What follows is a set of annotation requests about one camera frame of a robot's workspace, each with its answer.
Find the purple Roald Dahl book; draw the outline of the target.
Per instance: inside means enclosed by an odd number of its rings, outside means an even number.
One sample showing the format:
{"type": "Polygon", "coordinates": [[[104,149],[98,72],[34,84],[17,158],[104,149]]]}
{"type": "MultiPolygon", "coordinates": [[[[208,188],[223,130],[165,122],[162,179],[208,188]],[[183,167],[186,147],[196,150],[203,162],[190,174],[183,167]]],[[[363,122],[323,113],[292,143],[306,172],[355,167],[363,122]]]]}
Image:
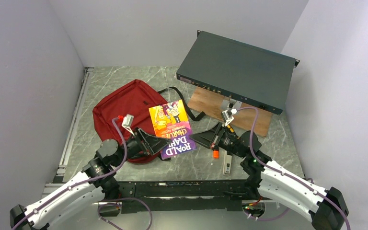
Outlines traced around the purple Roald Dahl book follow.
{"type": "Polygon", "coordinates": [[[149,108],[155,136],[170,139],[161,150],[163,160],[197,149],[182,99],[149,108]]]}

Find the red student backpack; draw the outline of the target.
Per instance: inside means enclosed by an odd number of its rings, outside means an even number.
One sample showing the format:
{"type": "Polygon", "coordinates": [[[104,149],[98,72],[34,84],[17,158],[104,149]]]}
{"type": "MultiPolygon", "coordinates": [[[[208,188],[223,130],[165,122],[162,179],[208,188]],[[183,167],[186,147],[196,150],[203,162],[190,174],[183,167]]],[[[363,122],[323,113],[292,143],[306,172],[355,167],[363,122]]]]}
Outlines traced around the red student backpack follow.
{"type": "Polygon", "coordinates": [[[149,108],[166,104],[167,100],[161,93],[169,89],[175,90],[180,99],[184,98],[176,87],[157,91],[142,80],[133,80],[104,97],[92,111],[94,129],[99,138],[102,141],[116,140],[122,147],[122,141],[131,137],[131,133],[121,127],[127,114],[134,116],[133,128],[139,127],[154,135],[149,108]]]}

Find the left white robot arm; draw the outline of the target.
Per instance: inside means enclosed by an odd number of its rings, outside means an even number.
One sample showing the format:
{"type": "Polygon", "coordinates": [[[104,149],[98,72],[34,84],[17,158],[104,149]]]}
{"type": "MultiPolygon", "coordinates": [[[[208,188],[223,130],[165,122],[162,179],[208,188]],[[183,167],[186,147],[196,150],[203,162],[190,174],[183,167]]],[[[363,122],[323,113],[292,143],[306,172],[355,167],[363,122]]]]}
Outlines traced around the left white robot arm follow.
{"type": "Polygon", "coordinates": [[[47,230],[61,218],[90,203],[118,199],[121,195],[115,175],[127,158],[139,153],[155,154],[170,143],[170,139],[150,135],[141,128],[136,128],[122,143],[115,139],[103,141],[94,158],[67,183],[33,204],[13,207],[10,227],[13,230],[47,230]]]}

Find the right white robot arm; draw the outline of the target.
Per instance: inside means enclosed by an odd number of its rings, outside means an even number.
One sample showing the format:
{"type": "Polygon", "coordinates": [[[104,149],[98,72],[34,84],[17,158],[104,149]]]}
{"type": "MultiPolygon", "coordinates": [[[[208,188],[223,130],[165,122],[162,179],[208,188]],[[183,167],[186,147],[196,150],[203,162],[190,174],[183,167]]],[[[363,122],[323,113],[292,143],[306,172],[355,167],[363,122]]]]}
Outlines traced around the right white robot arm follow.
{"type": "Polygon", "coordinates": [[[210,130],[191,134],[197,144],[219,147],[242,158],[240,166],[247,173],[242,196],[277,201],[299,213],[316,230],[340,230],[348,226],[349,211],[338,189],[325,189],[306,181],[280,166],[260,151],[261,143],[251,131],[238,136],[231,126],[218,123],[210,130]]]}

